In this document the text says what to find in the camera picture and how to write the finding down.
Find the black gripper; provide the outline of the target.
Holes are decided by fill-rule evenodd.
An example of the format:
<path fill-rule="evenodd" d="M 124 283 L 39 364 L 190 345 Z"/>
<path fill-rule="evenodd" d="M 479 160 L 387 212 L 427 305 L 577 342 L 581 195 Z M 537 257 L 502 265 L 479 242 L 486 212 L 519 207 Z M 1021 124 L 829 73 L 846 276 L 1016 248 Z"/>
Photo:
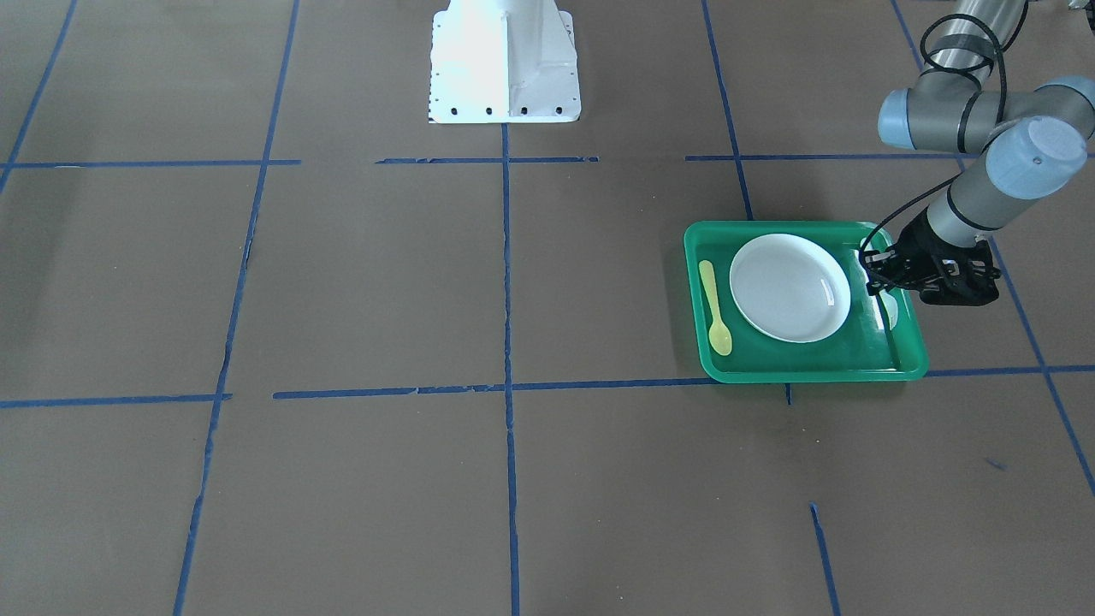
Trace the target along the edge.
<path fill-rule="evenodd" d="M 1000 297 L 1001 270 L 986 239 L 972 246 L 956 246 L 935 233 L 923 211 L 901 231 L 886 251 L 860 249 L 862 268 L 889 268 L 889 278 L 867 272 L 871 297 L 917 292 L 927 305 L 988 305 Z"/>

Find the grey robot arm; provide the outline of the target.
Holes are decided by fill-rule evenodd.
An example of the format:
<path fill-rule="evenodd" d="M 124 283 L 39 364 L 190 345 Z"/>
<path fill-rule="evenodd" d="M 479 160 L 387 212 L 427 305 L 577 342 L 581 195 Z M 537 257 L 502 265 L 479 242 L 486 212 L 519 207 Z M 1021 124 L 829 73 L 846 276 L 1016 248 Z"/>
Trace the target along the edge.
<path fill-rule="evenodd" d="M 1061 190 L 1084 167 L 1092 137 L 1092 81 L 1065 75 L 1029 92 L 1008 86 L 1005 56 L 1025 22 L 1025 1 L 961 1 L 920 36 L 913 86 L 884 100 L 883 143 L 906 151 L 975 155 L 924 198 L 895 243 L 861 243 L 871 297 L 917 293 L 929 305 L 988 305 L 1001 270 L 998 230 Z"/>

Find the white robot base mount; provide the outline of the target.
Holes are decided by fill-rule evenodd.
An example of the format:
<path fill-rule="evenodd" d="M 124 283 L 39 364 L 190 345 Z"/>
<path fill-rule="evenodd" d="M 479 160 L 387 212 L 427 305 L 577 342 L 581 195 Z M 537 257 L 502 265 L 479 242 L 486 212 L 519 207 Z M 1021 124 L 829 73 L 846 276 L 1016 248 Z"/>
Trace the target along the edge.
<path fill-rule="evenodd" d="M 555 1 L 450 1 L 433 15 L 428 121 L 574 123 L 574 20 Z"/>

